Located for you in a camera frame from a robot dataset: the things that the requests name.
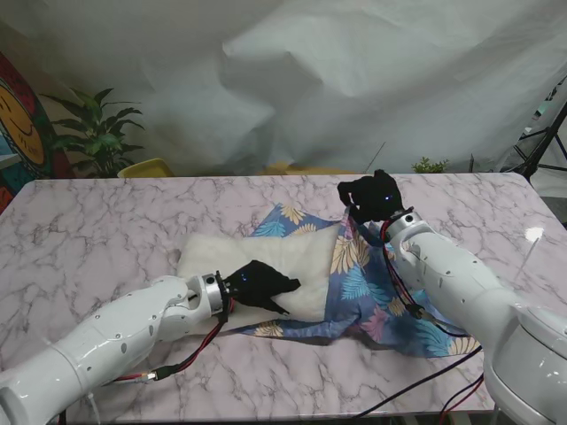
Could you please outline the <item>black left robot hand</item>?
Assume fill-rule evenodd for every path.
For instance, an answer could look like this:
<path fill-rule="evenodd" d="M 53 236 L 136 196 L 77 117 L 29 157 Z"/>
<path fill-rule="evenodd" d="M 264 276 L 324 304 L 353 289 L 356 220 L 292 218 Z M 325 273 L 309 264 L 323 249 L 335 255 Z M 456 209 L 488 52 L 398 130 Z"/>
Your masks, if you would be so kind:
<path fill-rule="evenodd" d="M 258 307 L 278 314 L 288 314 L 273 297 L 300 288 L 298 279 L 291 279 L 272 266 L 252 260 L 223 280 L 229 296 L 242 305 Z"/>

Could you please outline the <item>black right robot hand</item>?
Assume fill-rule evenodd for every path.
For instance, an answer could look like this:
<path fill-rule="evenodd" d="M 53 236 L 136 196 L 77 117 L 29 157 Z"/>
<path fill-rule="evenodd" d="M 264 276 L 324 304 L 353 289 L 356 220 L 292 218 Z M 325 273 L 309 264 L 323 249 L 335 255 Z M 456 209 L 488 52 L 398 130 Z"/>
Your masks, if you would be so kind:
<path fill-rule="evenodd" d="M 338 185 L 339 199 L 358 225 L 389 220 L 404 210 L 398 185 L 383 169 Z"/>

